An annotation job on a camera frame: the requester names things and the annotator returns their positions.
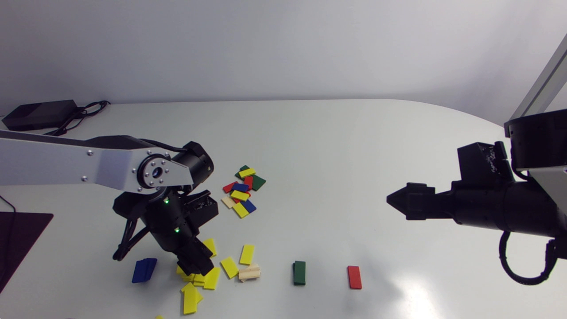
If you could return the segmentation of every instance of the yellow block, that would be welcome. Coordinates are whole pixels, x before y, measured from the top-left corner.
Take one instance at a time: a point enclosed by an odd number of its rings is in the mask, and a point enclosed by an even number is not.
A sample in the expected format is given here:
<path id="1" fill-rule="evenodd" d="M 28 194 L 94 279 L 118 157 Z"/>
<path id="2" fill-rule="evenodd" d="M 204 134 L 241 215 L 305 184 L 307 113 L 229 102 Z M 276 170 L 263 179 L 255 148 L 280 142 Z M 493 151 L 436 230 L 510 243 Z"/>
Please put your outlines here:
<path id="1" fill-rule="evenodd" d="M 205 276 L 205 285 L 203 286 L 203 288 L 210 290 L 217 289 L 218 276 L 220 274 L 221 269 L 219 267 L 211 269 L 211 271 L 209 271 L 209 273 Z"/>
<path id="2" fill-rule="evenodd" d="M 197 292 L 197 303 L 200 303 L 203 300 L 203 295 L 199 292 L 199 289 L 195 288 L 195 291 Z"/>
<path id="3" fill-rule="evenodd" d="M 183 289 L 183 314 L 190 314 L 197 312 L 197 288 L 191 283 L 188 283 Z"/>
<path id="4" fill-rule="evenodd" d="M 242 206 L 242 203 L 238 203 L 238 204 L 234 205 L 232 208 L 238 214 L 238 216 L 240 216 L 240 218 L 245 218 L 246 216 L 248 216 L 248 214 L 250 214 L 246 210 L 246 208 L 244 208 L 244 206 Z"/>
<path id="5" fill-rule="evenodd" d="M 205 276 L 201 274 L 195 274 L 195 278 L 193 279 L 193 285 L 197 286 L 197 284 L 204 284 L 205 283 Z"/>
<path id="6" fill-rule="evenodd" d="M 190 274 L 189 276 L 181 275 L 181 279 L 184 282 L 193 282 L 195 280 L 195 274 Z"/>
<path id="7" fill-rule="evenodd" d="M 248 176 L 252 176 L 255 173 L 256 173 L 256 170 L 247 169 L 247 170 L 243 170 L 243 171 L 238 172 L 238 175 L 240 175 L 240 178 L 245 178 L 245 177 L 248 177 Z"/>
<path id="8" fill-rule="evenodd" d="M 222 267 L 225 269 L 226 275 L 232 279 L 238 274 L 238 267 L 232 260 L 232 257 L 227 257 L 221 261 Z"/>
<path id="9" fill-rule="evenodd" d="M 254 245 L 244 245 L 244 247 L 242 247 L 242 254 L 240 255 L 240 263 L 243 265 L 250 265 L 252 263 L 253 255 Z"/>
<path id="10" fill-rule="evenodd" d="M 177 266 L 177 270 L 175 271 L 178 275 L 185 275 L 185 273 L 183 272 L 183 270 L 181 269 L 181 267 L 179 267 L 179 265 Z"/>
<path id="11" fill-rule="evenodd" d="M 250 195 L 241 191 L 232 191 L 232 193 L 230 193 L 230 197 L 246 202 L 248 200 L 248 197 L 250 197 Z"/>
<path id="12" fill-rule="evenodd" d="M 230 196 L 225 196 L 221 200 L 226 205 L 226 207 L 228 207 L 229 209 L 231 209 L 232 206 L 234 206 L 236 204 Z"/>
<path id="13" fill-rule="evenodd" d="M 203 242 L 203 244 L 205 244 L 205 246 L 207 246 L 207 248 L 213 252 L 212 257 L 215 257 L 217 255 L 217 247 L 214 245 L 214 240 L 212 238 L 207 239 Z"/>

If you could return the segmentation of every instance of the black mouse pad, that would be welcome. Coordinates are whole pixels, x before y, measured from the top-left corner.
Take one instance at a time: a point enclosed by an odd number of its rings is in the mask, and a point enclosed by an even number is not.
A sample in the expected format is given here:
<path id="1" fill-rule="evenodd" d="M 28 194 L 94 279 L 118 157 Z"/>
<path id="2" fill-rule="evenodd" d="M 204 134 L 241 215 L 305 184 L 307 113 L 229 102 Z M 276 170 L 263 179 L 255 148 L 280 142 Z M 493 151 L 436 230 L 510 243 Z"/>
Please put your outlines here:
<path id="1" fill-rule="evenodd" d="M 0 292 L 52 218 L 46 213 L 0 212 Z"/>

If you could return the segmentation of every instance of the black power adapter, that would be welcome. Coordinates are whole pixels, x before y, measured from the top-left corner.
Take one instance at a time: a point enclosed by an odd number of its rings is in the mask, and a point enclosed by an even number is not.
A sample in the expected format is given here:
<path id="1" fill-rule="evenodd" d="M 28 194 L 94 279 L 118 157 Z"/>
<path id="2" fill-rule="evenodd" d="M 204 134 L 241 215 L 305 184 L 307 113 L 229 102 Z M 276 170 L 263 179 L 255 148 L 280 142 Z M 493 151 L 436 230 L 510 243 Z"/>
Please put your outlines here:
<path id="1" fill-rule="evenodd" d="M 6 115 L 2 122 L 11 131 L 31 131 L 61 127 L 80 112 L 73 100 L 24 104 Z"/>

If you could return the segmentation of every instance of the blue block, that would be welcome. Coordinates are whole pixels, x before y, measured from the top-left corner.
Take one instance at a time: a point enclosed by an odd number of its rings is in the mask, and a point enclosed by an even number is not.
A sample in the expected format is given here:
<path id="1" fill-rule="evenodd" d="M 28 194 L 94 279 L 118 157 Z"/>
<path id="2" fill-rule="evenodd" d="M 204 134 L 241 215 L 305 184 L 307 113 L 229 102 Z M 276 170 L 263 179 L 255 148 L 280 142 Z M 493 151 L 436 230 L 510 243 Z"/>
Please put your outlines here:
<path id="1" fill-rule="evenodd" d="M 248 191 L 248 185 L 236 183 L 236 184 L 232 185 L 232 190 L 245 193 L 245 192 Z"/>
<path id="2" fill-rule="evenodd" d="M 249 213 L 256 210 L 256 206 L 254 206 L 254 204 L 252 204 L 252 202 L 250 200 L 247 200 L 246 202 L 240 202 L 240 203 L 242 204 L 242 206 L 244 206 L 244 208 L 246 208 L 246 210 Z"/>
<path id="3" fill-rule="evenodd" d="M 147 269 L 146 269 L 146 281 L 151 279 L 151 274 L 154 273 L 154 269 L 155 269 L 155 264 L 158 263 L 158 260 L 156 258 L 146 258 L 144 259 L 147 261 Z"/>
<path id="4" fill-rule="evenodd" d="M 136 261 L 136 267 L 134 268 L 134 275 L 132 276 L 132 283 L 143 283 L 146 281 L 146 271 L 148 262 L 143 259 L 141 261 Z"/>
<path id="5" fill-rule="evenodd" d="M 155 258 L 146 258 L 141 261 L 136 261 L 132 283 L 143 283 L 150 280 L 157 262 L 158 260 Z"/>

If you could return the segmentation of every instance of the metal pole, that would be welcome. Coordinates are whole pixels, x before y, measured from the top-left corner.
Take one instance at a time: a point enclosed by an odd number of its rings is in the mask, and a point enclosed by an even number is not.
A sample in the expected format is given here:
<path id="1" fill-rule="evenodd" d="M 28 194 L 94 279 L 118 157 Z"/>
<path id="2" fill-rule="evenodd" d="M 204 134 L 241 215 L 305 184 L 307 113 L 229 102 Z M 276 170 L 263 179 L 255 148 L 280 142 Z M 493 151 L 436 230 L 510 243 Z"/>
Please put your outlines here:
<path id="1" fill-rule="evenodd" d="M 567 34 L 510 120 L 543 113 L 567 82 Z"/>

